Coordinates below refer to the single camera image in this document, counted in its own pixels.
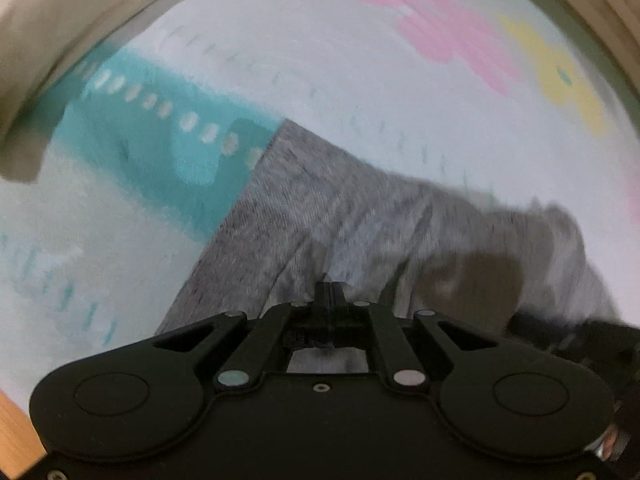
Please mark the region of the beige pillow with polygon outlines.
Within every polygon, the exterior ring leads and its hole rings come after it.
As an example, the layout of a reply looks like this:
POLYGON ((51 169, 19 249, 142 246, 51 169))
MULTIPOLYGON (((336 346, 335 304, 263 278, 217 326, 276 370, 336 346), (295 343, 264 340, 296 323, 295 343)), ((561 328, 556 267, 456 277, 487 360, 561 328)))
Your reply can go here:
POLYGON ((1 174, 37 177, 46 144, 18 120, 97 42, 155 0, 1 0, 1 174))

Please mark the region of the grey knit pants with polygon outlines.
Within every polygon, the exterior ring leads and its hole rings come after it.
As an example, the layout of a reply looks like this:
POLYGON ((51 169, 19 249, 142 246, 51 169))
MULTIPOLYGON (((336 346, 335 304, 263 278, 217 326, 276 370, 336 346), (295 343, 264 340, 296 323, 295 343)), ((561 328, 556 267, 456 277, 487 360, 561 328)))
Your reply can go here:
POLYGON ((234 310, 258 318, 321 281, 400 318, 432 309, 491 335, 518 310, 559 326, 618 317, 565 210, 480 208, 286 122, 160 330, 234 310))

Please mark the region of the wooden bed frame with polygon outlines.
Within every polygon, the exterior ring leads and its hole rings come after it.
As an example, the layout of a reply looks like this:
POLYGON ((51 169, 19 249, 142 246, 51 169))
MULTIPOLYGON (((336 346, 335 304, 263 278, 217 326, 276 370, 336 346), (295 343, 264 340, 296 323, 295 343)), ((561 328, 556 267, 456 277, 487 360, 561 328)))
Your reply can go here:
POLYGON ((590 65, 639 91, 639 0, 532 0, 590 65))

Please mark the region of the floral white bed sheet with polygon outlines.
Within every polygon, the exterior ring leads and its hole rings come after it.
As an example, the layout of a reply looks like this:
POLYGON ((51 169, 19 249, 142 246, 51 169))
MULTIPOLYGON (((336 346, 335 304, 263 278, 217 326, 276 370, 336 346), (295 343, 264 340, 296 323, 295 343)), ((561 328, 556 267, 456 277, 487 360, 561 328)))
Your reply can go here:
POLYGON ((556 0, 162 0, 26 110, 1 390, 149 336, 280 122, 484 207, 558 204, 639 319, 639 99, 556 0))

